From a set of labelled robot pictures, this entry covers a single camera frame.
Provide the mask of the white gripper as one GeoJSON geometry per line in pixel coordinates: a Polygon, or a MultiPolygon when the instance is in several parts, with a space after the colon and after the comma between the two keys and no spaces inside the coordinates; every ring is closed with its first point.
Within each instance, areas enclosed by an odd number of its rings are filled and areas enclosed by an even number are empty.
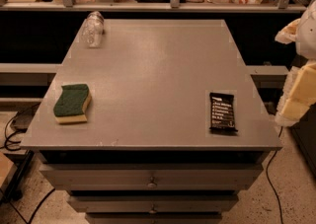
{"type": "MultiPolygon", "coordinates": [[[[307,59],[316,59],[316,1],[300,19],[290,22],[275,37],[283,44],[295,42],[296,52],[307,59]]],[[[293,66],[288,72],[282,96],[276,107],[276,123],[290,127],[300,121],[316,103],[316,62],[301,68],[293,66]]]]}

